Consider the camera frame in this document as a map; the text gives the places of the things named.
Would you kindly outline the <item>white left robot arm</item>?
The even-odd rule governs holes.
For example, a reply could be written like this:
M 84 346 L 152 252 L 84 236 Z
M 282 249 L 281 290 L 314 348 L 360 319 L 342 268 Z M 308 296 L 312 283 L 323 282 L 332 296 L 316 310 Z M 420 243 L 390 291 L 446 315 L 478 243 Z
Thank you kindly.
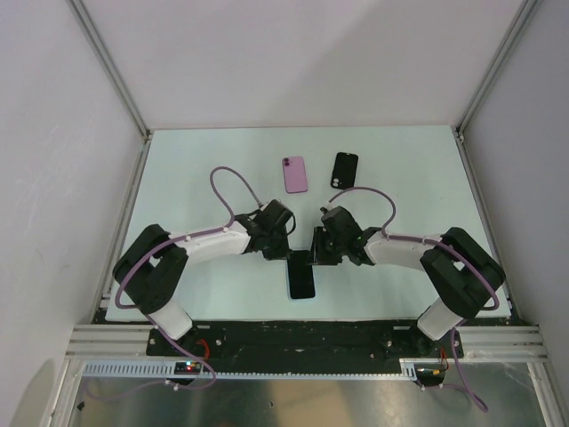
M 166 336 L 179 355 L 196 347 L 193 320 L 174 299 L 183 271 L 190 265 L 228 255 L 262 253 L 268 261 L 284 260 L 291 252 L 288 223 L 293 212 L 273 199 L 251 213 L 231 217 L 230 224 L 174 235 L 157 224 L 147 226 L 115 264 L 119 285 L 115 305 L 136 309 Z

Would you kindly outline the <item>black phone case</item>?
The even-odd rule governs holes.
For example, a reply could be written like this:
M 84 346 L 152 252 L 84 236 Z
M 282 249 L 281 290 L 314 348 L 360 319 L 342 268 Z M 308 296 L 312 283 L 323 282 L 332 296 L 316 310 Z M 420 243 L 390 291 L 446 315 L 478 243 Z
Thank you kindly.
M 357 177 L 359 157 L 353 153 L 338 152 L 336 154 L 330 185 L 333 189 L 353 188 Z

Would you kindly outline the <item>light blue phone case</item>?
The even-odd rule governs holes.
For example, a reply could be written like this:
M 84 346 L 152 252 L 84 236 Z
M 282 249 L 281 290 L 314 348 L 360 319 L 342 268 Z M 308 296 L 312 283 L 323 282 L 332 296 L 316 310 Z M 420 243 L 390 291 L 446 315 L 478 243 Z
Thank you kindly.
M 301 298 L 294 298 L 292 296 L 289 297 L 289 300 L 293 303 L 305 303 L 305 302 L 312 302 L 316 299 L 315 296 L 310 297 L 301 297 Z

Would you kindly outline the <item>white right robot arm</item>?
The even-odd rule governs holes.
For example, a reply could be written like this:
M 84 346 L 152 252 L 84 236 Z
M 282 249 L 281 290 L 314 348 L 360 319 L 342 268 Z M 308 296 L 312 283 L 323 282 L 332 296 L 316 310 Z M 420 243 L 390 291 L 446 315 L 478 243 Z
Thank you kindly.
M 497 290 L 506 281 L 502 266 L 470 234 L 458 227 L 433 237 L 394 235 L 383 228 L 362 229 L 342 206 L 321 209 L 314 228 L 311 262 L 335 266 L 347 258 L 356 266 L 395 265 L 423 271 L 438 298 L 415 322 L 413 350 L 432 356 L 443 337 L 482 310 L 497 310 Z

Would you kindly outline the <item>teal smartphone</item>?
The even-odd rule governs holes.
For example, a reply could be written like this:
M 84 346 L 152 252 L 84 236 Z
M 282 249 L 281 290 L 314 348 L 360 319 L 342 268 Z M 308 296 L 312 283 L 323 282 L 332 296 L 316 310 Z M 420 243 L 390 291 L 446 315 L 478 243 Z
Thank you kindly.
M 312 265 L 307 265 L 308 250 L 293 251 L 287 258 L 289 296 L 316 296 Z

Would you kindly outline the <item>pink smartphone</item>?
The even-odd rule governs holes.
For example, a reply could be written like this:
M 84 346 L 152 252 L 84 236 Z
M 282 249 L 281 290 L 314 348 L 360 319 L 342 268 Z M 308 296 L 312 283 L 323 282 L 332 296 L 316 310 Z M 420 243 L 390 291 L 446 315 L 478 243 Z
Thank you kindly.
M 282 165 L 285 191 L 288 194 L 307 192 L 309 184 L 303 157 L 285 157 Z

